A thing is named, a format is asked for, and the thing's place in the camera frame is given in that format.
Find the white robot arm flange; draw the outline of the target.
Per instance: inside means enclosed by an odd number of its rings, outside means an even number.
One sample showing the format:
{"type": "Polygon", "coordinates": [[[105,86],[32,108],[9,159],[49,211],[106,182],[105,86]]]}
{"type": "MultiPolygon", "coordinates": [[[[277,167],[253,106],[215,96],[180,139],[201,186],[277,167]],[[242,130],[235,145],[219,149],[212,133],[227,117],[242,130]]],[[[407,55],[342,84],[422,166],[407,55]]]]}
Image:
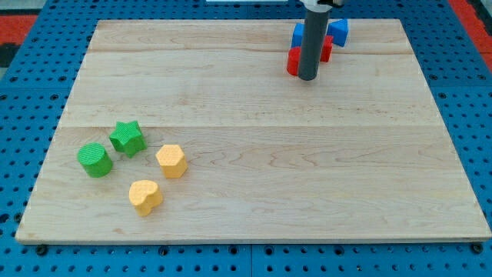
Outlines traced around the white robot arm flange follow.
{"type": "Polygon", "coordinates": [[[341,8],[345,0],[301,0],[304,7],[311,12],[328,12],[332,8],[341,8]]]}

